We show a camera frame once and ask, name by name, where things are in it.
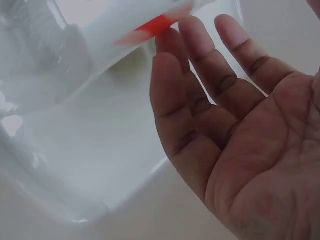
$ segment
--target transparent plastic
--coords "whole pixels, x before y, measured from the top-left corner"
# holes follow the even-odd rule
[[[0,0],[0,116],[72,99],[159,28],[141,26],[175,9],[177,21],[207,2]]]
[[[151,59],[137,50],[126,69],[104,72],[206,3],[0,0],[0,140],[17,159],[2,162],[7,174],[23,175],[21,188],[73,222],[116,208],[143,182],[138,171],[166,156],[149,103],[150,66],[139,70]]]

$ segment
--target hand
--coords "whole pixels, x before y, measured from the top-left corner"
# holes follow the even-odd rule
[[[156,41],[150,96],[163,147],[241,240],[318,240],[320,76],[269,57],[229,16],[215,25],[268,97],[238,79],[200,20],[188,17],[180,33],[169,29]]]

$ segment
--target white tube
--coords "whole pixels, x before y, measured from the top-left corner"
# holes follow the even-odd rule
[[[143,42],[213,1],[0,1],[0,117],[72,99]]]

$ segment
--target red stripe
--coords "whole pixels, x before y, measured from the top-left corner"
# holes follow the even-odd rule
[[[152,36],[157,36],[170,28],[172,24],[175,24],[175,22],[168,19],[165,15],[161,15],[137,28],[136,31],[145,31],[150,33]]]

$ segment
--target finger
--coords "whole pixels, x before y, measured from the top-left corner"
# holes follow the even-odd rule
[[[150,98],[165,152],[204,201],[208,180],[221,152],[198,133],[182,88],[182,77],[179,61],[170,53],[159,53],[153,61]]]
[[[195,69],[210,96],[220,106],[243,119],[265,99],[252,84],[238,79],[199,19],[185,18],[179,28]]]
[[[319,0],[307,0],[307,2],[311,6],[311,8],[315,12],[315,14],[318,16],[318,18],[320,19],[320,2],[319,2]]]
[[[158,53],[171,53],[180,62],[187,103],[200,133],[207,136],[220,148],[224,149],[237,125],[237,119],[225,109],[212,105],[191,72],[188,54],[180,34],[169,29],[156,39]]]
[[[232,17],[218,16],[215,26],[223,43],[247,75],[267,94],[272,93],[281,80],[296,72],[279,59],[269,57]]]
[[[186,48],[181,40],[180,34],[169,28],[155,39],[157,53],[170,53],[174,55],[180,62],[183,74],[189,73],[190,64],[186,53]]]

